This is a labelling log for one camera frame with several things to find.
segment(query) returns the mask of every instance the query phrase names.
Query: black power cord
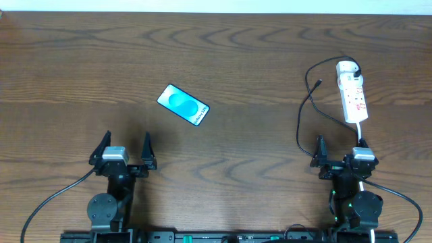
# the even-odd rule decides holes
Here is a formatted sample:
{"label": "black power cord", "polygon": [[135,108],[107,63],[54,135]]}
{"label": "black power cord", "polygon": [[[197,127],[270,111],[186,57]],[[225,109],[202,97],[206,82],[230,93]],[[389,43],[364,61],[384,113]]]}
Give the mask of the black power cord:
{"label": "black power cord", "polygon": [[344,122],[342,122],[342,121],[340,121],[340,120],[338,120],[338,119],[336,119],[336,118],[333,118],[333,117],[331,117],[330,115],[327,115],[327,114],[323,113],[323,112],[320,111],[320,110],[318,109],[318,107],[315,105],[315,102],[313,101],[313,98],[312,98],[312,92],[313,92],[313,91],[314,91],[314,90],[315,90],[315,89],[316,89],[316,88],[321,84],[322,80],[318,80],[318,81],[315,83],[315,85],[313,86],[312,90],[311,90],[311,88],[309,88],[309,83],[308,83],[308,74],[309,74],[309,72],[310,72],[312,69],[314,69],[315,67],[317,67],[318,65],[321,65],[321,64],[323,64],[323,63],[326,63],[326,62],[328,62],[328,61],[332,61],[332,60],[335,60],[335,59],[349,59],[349,60],[353,61],[353,62],[354,62],[355,64],[357,64],[357,66],[358,66],[358,70],[354,73],[354,77],[359,77],[359,76],[361,75],[361,68],[360,68],[360,65],[357,63],[357,61],[356,61],[354,58],[352,58],[352,57],[350,57],[350,56],[347,56],[347,55],[345,55],[345,56],[339,56],[339,57],[332,57],[332,58],[326,59],[326,60],[324,60],[324,61],[320,61],[319,63],[313,65],[312,67],[310,67],[310,68],[306,71],[306,74],[304,75],[304,83],[305,83],[305,85],[306,85],[306,89],[307,89],[307,91],[308,91],[308,95],[303,99],[303,102],[302,102],[302,104],[300,105],[300,108],[298,109],[298,119],[297,119],[296,140],[297,140],[297,146],[298,146],[298,148],[299,148],[303,153],[305,153],[305,154],[307,154],[307,155],[309,155],[309,156],[313,156],[313,154],[310,153],[310,152],[308,152],[308,151],[306,151],[306,150],[304,150],[304,149],[300,146],[300,143],[299,143],[299,141],[298,141],[298,129],[300,128],[300,116],[301,116],[301,113],[302,113],[303,105],[304,105],[304,103],[305,103],[308,99],[310,99],[310,102],[312,103],[312,106],[313,106],[313,108],[315,109],[315,111],[317,111],[318,113],[320,113],[320,114],[323,115],[324,117],[329,118],[330,120],[334,121],[335,123],[337,123],[337,124],[339,124],[339,125],[341,125],[341,126],[347,128],[347,129],[351,130],[351,131],[352,131],[353,133],[355,133],[356,136],[357,136],[357,131],[356,131],[354,128],[351,128],[350,126],[346,125]]}
{"label": "black power cord", "polygon": [[288,239],[288,232],[289,232],[293,227],[296,227],[296,226],[303,227],[303,228],[308,232],[308,234],[312,237],[312,239],[314,238],[313,235],[309,232],[309,229],[306,228],[304,225],[299,224],[299,223],[295,223],[295,224],[291,225],[290,227],[288,227],[288,229],[286,229],[285,233],[283,233],[283,238]]}
{"label": "black power cord", "polygon": [[56,196],[59,196],[60,194],[62,194],[63,192],[69,190],[70,188],[73,188],[74,186],[78,185],[79,183],[81,183],[82,181],[84,181],[85,179],[87,179],[87,177],[89,177],[93,172],[95,172],[93,169],[90,170],[85,176],[83,176],[81,179],[77,180],[76,182],[70,184],[69,186],[66,186],[65,188],[61,189],[60,191],[56,192],[55,194],[52,194],[49,198],[45,199],[45,201],[43,201],[34,211],[33,213],[29,216],[29,218],[27,219],[26,223],[24,224],[24,227],[22,228],[21,231],[21,243],[24,243],[24,237],[26,236],[26,230],[28,228],[28,225],[30,225],[30,222],[32,221],[33,217],[39,212],[39,210],[41,208],[43,208],[50,200],[52,200],[53,198],[55,198]]}
{"label": "black power cord", "polygon": [[[305,84],[306,84],[306,89],[308,90],[308,95],[304,98],[303,102],[300,104],[300,108],[298,109],[296,141],[297,141],[298,148],[299,148],[303,153],[305,153],[305,154],[307,154],[307,155],[309,155],[309,156],[311,156],[311,157],[313,157],[313,154],[310,153],[310,152],[308,152],[308,151],[306,151],[306,150],[304,150],[304,149],[300,146],[300,143],[298,142],[298,129],[299,129],[299,127],[300,127],[300,115],[301,115],[301,112],[302,112],[303,105],[304,105],[304,103],[305,103],[308,99],[310,99],[310,102],[312,103],[313,107],[315,108],[315,110],[316,110],[318,113],[320,113],[321,115],[323,115],[323,116],[325,116],[325,117],[331,119],[332,121],[334,121],[334,122],[336,122],[336,123],[338,123],[338,124],[344,126],[345,128],[351,130],[351,131],[354,132],[355,134],[357,134],[357,132],[356,132],[356,130],[355,130],[354,128],[351,128],[350,126],[346,125],[345,123],[343,123],[343,122],[341,122],[341,121],[339,121],[339,120],[337,120],[337,119],[335,119],[335,118],[333,118],[333,117],[331,117],[331,116],[329,116],[329,115],[323,113],[322,111],[320,111],[320,110],[317,108],[317,106],[315,105],[315,103],[313,102],[313,99],[312,99],[312,92],[313,92],[313,91],[314,91],[314,90],[315,90],[315,89],[316,89],[316,88],[321,84],[322,80],[318,80],[318,81],[315,83],[315,85],[313,86],[312,90],[311,90],[311,89],[309,88],[309,84],[308,84],[308,73],[309,73],[313,68],[317,67],[318,65],[321,65],[322,63],[325,63],[325,62],[328,62],[328,61],[332,61],[332,60],[335,60],[335,59],[349,59],[349,60],[353,61],[353,62],[354,62],[355,64],[357,64],[357,66],[358,66],[358,70],[354,73],[354,77],[359,77],[359,76],[361,75],[360,65],[357,63],[356,60],[354,60],[354,58],[352,58],[352,57],[350,57],[350,56],[332,57],[332,58],[326,59],[326,60],[324,60],[324,61],[320,61],[319,63],[313,65],[312,67],[310,67],[310,68],[306,71],[306,75],[304,76],[304,81],[305,81]],[[418,205],[414,200],[412,200],[411,198],[409,198],[409,197],[403,195],[402,193],[396,192],[395,190],[392,190],[392,189],[386,188],[386,187],[381,186],[381,185],[379,185],[379,184],[376,184],[376,183],[373,183],[373,182],[369,182],[369,181],[363,179],[362,177],[360,177],[359,175],[357,175],[356,173],[353,172],[352,167],[351,167],[351,165],[349,165],[349,164],[348,164],[348,169],[351,171],[352,175],[353,175],[357,180],[359,180],[359,181],[361,181],[361,182],[364,182],[364,183],[366,183],[366,184],[368,184],[368,185],[374,186],[374,187],[376,187],[376,188],[378,188],[378,189],[384,190],[384,191],[386,191],[386,192],[389,192],[389,193],[395,194],[396,196],[399,196],[399,197],[401,197],[401,198],[407,200],[408,202],[410,202],[411,204],[413,204],[413,205],[416,207],[416,209],[417,209],[417,211],[418,211],[418,222],[417,222],[416,227],[414,228],[414,230],[412,231],[412,233],[409,235],[409,237],[404,241],[404,243],[408,243],[409,241],[411,241],[411,239],[413,239],[414,236],[415,236],[415,235],[417,234],[417,232],[419,231],[420,226],[421,226],[421,223],[423,222],[423,212],[422,212],[420,206],[419,206],[419,205]],[[332,193],[332,192],[330,192],[330,197],[329,197],[329,207],[330,207],[330,211],[334,214],[333,209],[331,208],[331,199],[332,199],[332,195],[331,195],[331,193]]]}

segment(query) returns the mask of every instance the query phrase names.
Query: white wall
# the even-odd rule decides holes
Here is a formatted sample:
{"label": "white wall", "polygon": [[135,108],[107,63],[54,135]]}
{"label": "white wall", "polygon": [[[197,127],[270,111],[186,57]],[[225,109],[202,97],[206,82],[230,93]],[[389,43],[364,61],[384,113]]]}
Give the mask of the white wall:
{"label": "white wall", "polygon": [[432,0],[1,0],[4,11],[432,14]]}

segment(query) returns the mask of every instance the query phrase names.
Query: white power strip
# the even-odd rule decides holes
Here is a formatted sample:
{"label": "white power strip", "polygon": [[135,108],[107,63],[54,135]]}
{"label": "white power strip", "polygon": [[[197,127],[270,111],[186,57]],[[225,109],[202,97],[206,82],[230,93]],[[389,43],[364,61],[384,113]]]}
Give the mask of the white power strip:
{"label": "white power strip", "polygon": [[342,97],[345,121],[357,124],[368,118],[365,95],[363,94],[363,76],[354,77],[359,69],[353,61],[340,61],[336,65],[337,85]]}

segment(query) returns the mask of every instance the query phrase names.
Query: smartphone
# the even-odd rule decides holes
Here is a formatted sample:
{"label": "smartphone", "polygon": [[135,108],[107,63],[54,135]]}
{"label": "smartphone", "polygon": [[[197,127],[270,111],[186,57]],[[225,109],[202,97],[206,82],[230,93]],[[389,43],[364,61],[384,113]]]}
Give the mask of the smartphone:
{"label": "smartphone", "polygon": [[195,126],[199,126],[210,107],[183,90],[168,84],[157,102]]}

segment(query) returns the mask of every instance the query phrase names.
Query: wooden table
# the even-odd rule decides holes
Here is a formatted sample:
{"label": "wooden table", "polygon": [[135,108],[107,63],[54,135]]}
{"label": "wooden table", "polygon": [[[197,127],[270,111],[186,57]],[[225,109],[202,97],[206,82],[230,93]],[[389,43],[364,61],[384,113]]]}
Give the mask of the wooden table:
{"label": "wooden table", "polygon": [[[132,223],[192,230],[285,230],[333,223],[331,182],[296,146],[304,73],[351,55],[365,78],[363,136],[380,159],[371,181],[417,201],[432,239],[432,17],[183,13],[9,12],[0,21],[0,242],[17,242],[34,208],[83,176],[111,130],[139,162],[145,131],[159,168],[136,185]],[[337,61],[311,82],[325,112],[343,119]],[[173,83],[209,104],[199,127],[156,100]],[[331,157],[355,136],[305,106],[300,142],[324,135]],[[27,242],[88,230],[88,201],[107,179],[92,176],[34,218]],[[416,209],[384,199],[381,230],[402,242]]]}

